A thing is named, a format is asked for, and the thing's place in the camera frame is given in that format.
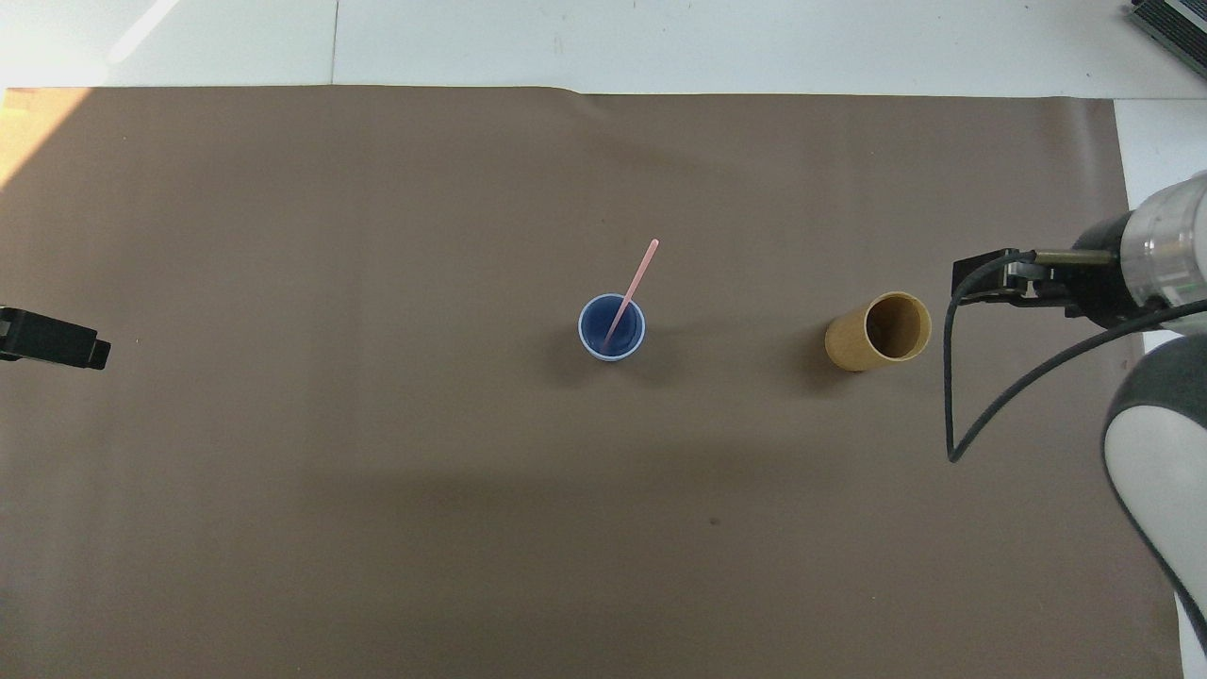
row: pink straw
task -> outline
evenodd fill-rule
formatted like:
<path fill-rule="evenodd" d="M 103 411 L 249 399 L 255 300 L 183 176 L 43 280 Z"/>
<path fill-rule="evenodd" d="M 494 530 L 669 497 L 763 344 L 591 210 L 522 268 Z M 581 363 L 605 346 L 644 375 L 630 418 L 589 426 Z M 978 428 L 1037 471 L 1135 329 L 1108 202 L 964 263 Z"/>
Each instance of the pink straw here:
<path fill-rule="evenodd" d="M 602 349 L 607 350 L 607 344 L 612 341 L 612 333 L 616 332 L 616 326 L 620 322 L 620 316 L 624 315 L 624 309 L 626 309 L 629 306 L 629 302 L 632 300 L 632 293 L 637 291 L 637 283 L 641 282 L 641 276 L 646 275 L 646 267 L 649 265 L 649 259 L 654 258 L 654 250 L 657 248 L 658 239 L 654 238 L 649 241 L 649 247 L 646 248 L 646 256 L 641 257 L 641 264 L 637 267 L 637 273 L 632 275 L 632 282 L 629 283 L 629 291 L 624 293 L 620 308 L 616 310 L 616 317 L 612 318 L 612 327 L 608 327 L 607 334 L 604 335 Z"/>

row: wooden cup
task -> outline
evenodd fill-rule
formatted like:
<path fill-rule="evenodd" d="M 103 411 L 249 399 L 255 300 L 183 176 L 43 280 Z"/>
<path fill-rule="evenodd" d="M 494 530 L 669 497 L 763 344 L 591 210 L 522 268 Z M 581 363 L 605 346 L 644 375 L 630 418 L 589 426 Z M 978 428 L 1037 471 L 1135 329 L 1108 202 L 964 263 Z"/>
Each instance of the wooden cup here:
<path fill-rule="evenodd" d="M 908 362 L 931 339 L 931 314 L 917 297 L 885 292 L 834 318 L 826 329 L 826 353 L 851 373 Z"/>

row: white floor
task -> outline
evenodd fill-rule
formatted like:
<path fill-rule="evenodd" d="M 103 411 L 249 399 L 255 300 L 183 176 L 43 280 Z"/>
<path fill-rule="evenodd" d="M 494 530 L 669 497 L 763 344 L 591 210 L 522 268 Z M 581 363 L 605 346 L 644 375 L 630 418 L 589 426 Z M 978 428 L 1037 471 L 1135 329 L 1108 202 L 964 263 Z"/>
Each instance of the white floor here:
<path fill-rule="evenodd" d="M 1130 25 L 1126 5 L 0 0 L 0 87 L 530 84 L 1110 98 L 1119 100 L 1135 206 L 1207 169 L 1207 80 Z M 1182 622 L 1186 677 L 1207 679 L 1207 660 Z"/>

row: brown tablecloth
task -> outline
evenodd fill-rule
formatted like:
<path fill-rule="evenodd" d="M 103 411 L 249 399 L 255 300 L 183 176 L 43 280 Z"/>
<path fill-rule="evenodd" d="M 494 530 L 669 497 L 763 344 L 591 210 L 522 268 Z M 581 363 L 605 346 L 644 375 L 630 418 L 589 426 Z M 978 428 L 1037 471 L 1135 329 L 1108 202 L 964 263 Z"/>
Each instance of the brown tablecloth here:
<path fill-rule="evenodd" d="M 1133 347 L 950 466 L 938 333 L 821 344 L 1125 209 L 1107 101 L 93 92 L 0 194 L 4 300 L 113 343 L 0 367 L 4 673 L 1177 675 L 1100 462 Z M 967 308 L 957 421 L 1092 330 Z"/>

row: cable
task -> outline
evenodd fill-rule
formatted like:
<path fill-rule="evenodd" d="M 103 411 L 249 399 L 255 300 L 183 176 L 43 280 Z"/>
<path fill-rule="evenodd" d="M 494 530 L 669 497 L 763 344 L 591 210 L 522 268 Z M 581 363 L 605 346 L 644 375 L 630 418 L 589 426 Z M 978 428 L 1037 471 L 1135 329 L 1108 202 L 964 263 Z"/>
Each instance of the cable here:
<path fill-rule="evenodd" d="M 1005 406 L 1005 404 L 1010 403 L 1010 399 L 1018 397 L 1020 392 L 1030 387 L 1032 384 L 1034 384 L 1044 375 L 1051 373 L 1054 369 L 1068 363 L 1069 361 L 1091 350 L 1096 350 L 1106 345 L 1107 343 L 1112 343 L 1114 341 L 1114 339 L 1118 339 L 1125 334 L 1131 334 L 1132 332 L 1137 332 L 1141 329 L 1150 329 L 1153 327 L 1159 326 L 1162 322 L 1207 311 L 1207 299 L 1200 299 L 1197 302 L 1190 302 L 1189 304 L 1182 304 L 1179 306 L 1162 309 L 1160 311 L 1154 311 L 1148 315 L 1133 317 L 1131 320 L 1125 320 L 1124 322 L 1120 322 L 1119 324 L 1112 327 L 1110 329 L 1106 329 L 1092 336 L 1081 339 L 1080 343 L 1073 345 L 1072 347 L 1065 350 L 1063 352 L 1039 364 L 1030 373 L 1020 377 L 1014 385 L 1011 385 L 1004 392 L 1002 392 L 996 399 L 993 399 L 993 403 L 991 403 L 989 408 L 985 409 L 985 411 L 980 415 L 980 417 L 978 417 L 976 421 L 973 422 L 972 427 L 968 428 L 968 432 L 960 440 L 960 445 L 954 446 L 952 444 L 955 437 L 952 433 L 952 418 L 951 418 L 951 326 L 955 322 L 956 306 L 960 305 L 960 299 L 963 297 L 963 294 L 967 293 L 967 291 L 972 288 L 973 285 L 976 283 L 974 276 L 984 277 L 985 275 L 987 275 L 987 271 L 991 270 L 992 268 L 998 268 L 1010 262 L 1027 261 L 1026 258 L 1015 258 L 1020 256 L 1025 257 L 1026 254 L 1031 254 L 1031 257 L 1034 258 L 1034 251 L 1019 252 L 1018 254 L 1007 254 L 1003 257 L 998 257 L 997 259 L 993 259 L 992 262 L 989 262 L 987 264 L 978 268 L 972 274 L 969 274 L 968 277 L 966 277 L 960 283 L 960 286 L 956 287 L 956 292 L 952 293 L 951 297 L 951 303 L 947 305 L 947 316 L 943 326 L 943 388 L 944 388 L 943 408 L 947 425 L 947 461 L 952 463 L 960 462 L 960 458 L 963 457 L 964 452 L 968 450 L 968 446 L 970 446 L 973 440 L 976 439 L 976 435 L 980 434 L 981 429 L 984 429 L 985 426 L 989 425 L 989 421 L 993 420 L 993 416 L 996 416 L 998 411 L 1001 411 Z"/>

